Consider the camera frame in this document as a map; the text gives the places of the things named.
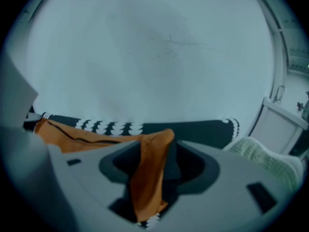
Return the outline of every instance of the faucet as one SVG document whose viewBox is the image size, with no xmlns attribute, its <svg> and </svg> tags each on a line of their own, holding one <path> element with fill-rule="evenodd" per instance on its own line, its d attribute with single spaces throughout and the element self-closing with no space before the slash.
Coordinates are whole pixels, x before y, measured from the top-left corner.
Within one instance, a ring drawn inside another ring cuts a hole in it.
<svg viewBox="0 0 309 232">
<path fill-rule="evenodd" d="M 278 93 L 279 93 L 279 90 L 280 90 L 281 87 L 284 89 L 284 92 L 286 92 L 285 86 L 284 86 L 284 85 L 280 85 L 280 86 L 278 87 L 278 89 L 277 89 L 277 93 L 276 93 L 276 96 L 275 96 L 275 99 L 274 99 L 274 103 L 278 103 L 278 104 L 281 103 L 283 94 L 280 96 L 280 98 L 278 98 Z"/>
</svg>

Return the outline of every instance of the orange towel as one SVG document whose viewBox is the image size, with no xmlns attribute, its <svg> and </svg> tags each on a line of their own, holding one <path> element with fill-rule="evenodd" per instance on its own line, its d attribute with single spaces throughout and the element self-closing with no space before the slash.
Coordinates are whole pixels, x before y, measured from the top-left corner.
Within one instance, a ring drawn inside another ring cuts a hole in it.
<svg viewBox="0 0 309 232">
<path fill-rule="evenodd" d="M 168 205 L 162 200 L 162 181 L 169 145 L 174 139 L 171 129 L 149 135 L 111 137 L 43 118 L 38 122 L 35 133 L 40 135 L 46 144 L 59 146 L 63 153 L 140 141 L 140 163 L 129 183 L 137 221 L 146 221 Z"/>
</svg>

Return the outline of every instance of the orange cloth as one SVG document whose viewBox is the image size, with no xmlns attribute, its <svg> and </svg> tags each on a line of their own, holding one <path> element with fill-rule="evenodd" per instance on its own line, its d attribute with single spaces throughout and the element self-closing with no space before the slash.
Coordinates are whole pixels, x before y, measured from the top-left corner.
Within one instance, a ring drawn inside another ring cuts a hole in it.
<svg viewBox="0 0 309 232">
<path fill-rule="evenodd" d="M 169 145 L 174 139 L 171 129 L 149 135 L 111 137 L 42 118 L 35 127 L 35 133 L 46 144 L 57 145 L 63 153 L 140 141 L 140 163 L 129 183 L 137 221 L 146 221 L 168 205 L 162 200 L 162 181 Z"/>
</svg>

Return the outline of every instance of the white wall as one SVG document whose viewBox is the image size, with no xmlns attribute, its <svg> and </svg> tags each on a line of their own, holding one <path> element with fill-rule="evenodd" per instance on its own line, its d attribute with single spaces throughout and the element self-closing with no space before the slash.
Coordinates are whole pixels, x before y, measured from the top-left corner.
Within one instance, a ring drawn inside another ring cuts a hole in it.
<svg viewBox="0 0 309 232">
<path fill-rule="evenodd" d="M 48 0 L 34 18 L 26 59 L 38 113 L 143 122 L 234 117 L 241 133 L 270 92 L 273 68 L 256 0 Z"/>
<path fill-rule="evenodd" d="M 288 72 L 285 86 L 286 93 L 282 97 L 281 106 L 301 117 L 302 111 L 298 111 L 297 102 L 305 105 L 308 101 L 306 92 L 309 91 L 309 77 Z"/>
</svg>

